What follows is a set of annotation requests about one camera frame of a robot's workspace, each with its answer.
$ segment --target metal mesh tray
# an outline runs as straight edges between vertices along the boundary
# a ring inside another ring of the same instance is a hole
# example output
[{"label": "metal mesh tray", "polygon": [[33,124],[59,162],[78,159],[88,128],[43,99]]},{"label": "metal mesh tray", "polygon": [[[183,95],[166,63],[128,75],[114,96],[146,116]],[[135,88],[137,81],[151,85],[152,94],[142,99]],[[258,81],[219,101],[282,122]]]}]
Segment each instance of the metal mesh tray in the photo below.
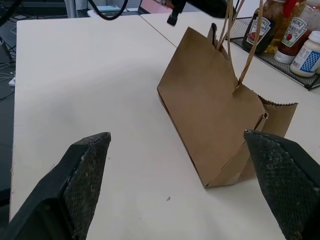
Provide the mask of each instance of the metal mesh tray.
[{"label": "metal mesh tray", "polygon": [[[250,21],[251,21],[251,17],[237,18],[230,32],[231,42],[237,45],[238,47],[242,48],[246,52],[249,52],[249,51],[242,47],[242,40],[245,36],[246,30],[248,25],[250,24]],[[264,52],[259,55],[255,54],[255,57],[265,62],[269,66],[277,69],[279,72],[288,76],[290,79],[294,80],[296,83],[302,85],[308,90],[320,87],[320,76],[318,74],[315,74],[311,77],[298,76],[294,74],[292,71],[290,71],[290,64],[284,64],[276,61],[274,59],[274,54],[272,53]]]}]

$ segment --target gray floor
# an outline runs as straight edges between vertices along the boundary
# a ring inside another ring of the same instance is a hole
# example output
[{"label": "gray floor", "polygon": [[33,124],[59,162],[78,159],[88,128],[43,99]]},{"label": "gray floor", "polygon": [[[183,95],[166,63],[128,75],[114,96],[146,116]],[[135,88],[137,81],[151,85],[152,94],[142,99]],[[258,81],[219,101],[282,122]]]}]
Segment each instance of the gray floor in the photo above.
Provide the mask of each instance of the gray floor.
[{"label": "gray floor", "polygon": [[[14,72],[15,67],[0,70],[0,73]],[[14,92],[8,80],[0,80],[0,99]],[[11,94],[0,100],[0,191],[10,188],[11,185],[11,163],[12,145],[14,135],[14,107],[15,94]],[[0,207],[0,232],[9,221],[9,205]]]}]

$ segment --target paper bag handle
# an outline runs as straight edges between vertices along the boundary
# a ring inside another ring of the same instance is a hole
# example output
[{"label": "paper bag handle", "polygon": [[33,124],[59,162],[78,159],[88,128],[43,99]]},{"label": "paper bag handle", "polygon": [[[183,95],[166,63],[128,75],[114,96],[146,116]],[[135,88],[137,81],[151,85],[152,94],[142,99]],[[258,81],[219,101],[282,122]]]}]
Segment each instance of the paper bag handle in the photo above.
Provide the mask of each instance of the paper bag handle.
[{"label": "paper bag handle", "polygon": [[[220,38],[219,38],[219,42],[217,44],[217,47],[216,49],[217,50],[221,50],[221,47],[222,47],[222,44],[224,43],[224,40],[226,39],[227,37],[227,48],[228,48],[228,59],[231,61],[231,52],[230,52],[230,31],[231,31],[231,28],[232,28],[232,25],[234,24],[237,16],[238,16],[238,13],[239,11],[241,10],[241,7],[243,6],[245,0],[241,0],[240,4],[239,4],[239,8],[238,10],[236,11],[235,15],[234,15],[234,18],[232,18],[232,15],[233,15],[233,0],[229,0],[228,1],[228,6],[227,6],[227,9],[226,9],[226,13],[225,13],[225,18],[224,18],[224,24],[223,24],[223,28],[222,28],[222,32],[221,32],[221,35],[220,35]],[[258,45],[258,41],[259,41],[259,36],[260,36],[260,30],[261,30],[261,23],[262,23],[262,14],[263,14],[263,7],[264,7],[264,3],[263,3],[263,0],[260,0],[260,3],[259,3],[259,11],[258,11],[258,23],[257,23],[257,29],[256,29],[256,34],[255,34],[255,38],[254,38],[254,41],[253,41],[253,45],[252,45],[252,48],[249,52],[249,55],[248,55],[248,58],[246,59],[246,63],[245,63],[245,66],[243,68],[243,71],[239,77],[239,80],[238,80],[238,85],[242,84],[244,78],[245,78],[245,75],[249,69],[249,66],[250,66],[250,63],[252,61],[252,58],[254,57],[254,54],[255,54],[255,51],[256,51],[256,48],[257,48],[257,45]],[[228,29],[227,29],[227,32],[225,33],[225,29],[226,29],[226,24],[227,24],[227,20],[228,20]]]}]

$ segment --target sauce bottle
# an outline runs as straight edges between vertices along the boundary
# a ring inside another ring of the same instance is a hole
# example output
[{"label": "sauce bottle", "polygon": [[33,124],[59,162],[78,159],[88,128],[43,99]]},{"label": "sauce bottle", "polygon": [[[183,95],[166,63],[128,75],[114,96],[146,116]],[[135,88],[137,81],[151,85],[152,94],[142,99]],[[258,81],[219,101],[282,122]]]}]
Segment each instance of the sauce bottle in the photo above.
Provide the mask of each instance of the sauce bottle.
[{"label": "sauce bottle", "polygon": [[269,46],[266,48],[265,52],[269,54],[275,54],[278,46],[284,37],[292,18],[298,17],[304,10],[306,5],[306,0],[287,0],[283,7],[284,19],[279,30],[275,33]]},{"label": "sauce bottle", "polygon": [[274,59],[283,64],[291,64],[312,31],[320,22],[319,3],[307,1],[299,17],[293,17]]},{"label": "sauce bottle", "polygon": [[[283,10],[285,3],[286,0],[267,0],[263,5],[262,24],[259,40],[255,49],[256,54],[261,54],[266,50],[276,32],[279,30],[284,19]],[[258,25],[258,13],[259,9],[254,12],[242,40],[242,46],[247,50],[251,50],[254,44]]]},{"label": "sauce bottle", "polygon": [[304,43],[290,70],[302,77],[311,77],[320,67],[320,31],[313,31]]}]

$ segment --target ketchup bottle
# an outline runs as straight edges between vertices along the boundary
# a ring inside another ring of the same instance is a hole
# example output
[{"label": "ketchup bottle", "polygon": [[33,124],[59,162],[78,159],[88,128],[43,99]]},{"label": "ketchup bottle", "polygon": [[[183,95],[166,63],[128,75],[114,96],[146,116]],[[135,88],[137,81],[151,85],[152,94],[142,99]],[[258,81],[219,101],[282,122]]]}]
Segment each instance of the ketchup bottle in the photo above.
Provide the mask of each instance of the ketchup bottle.
[{"label": "ketchup bottle", "polygon": [[319,3],[308,1],[299,17],[293,17],[274,59],[283,64],[291,64],[308,40],[312,31],[320,24]]},{"label": "ketchup bottle", "polygon": [[[284,5],[286,0],[267,0],[263,5],[262,24],[259,40],[255,49],[256,54],[263,53],[271,43],[284,19]],[[242,40],[242,46],[251,50],[258,26],[259,8],[254,12],[251,22]]]}]

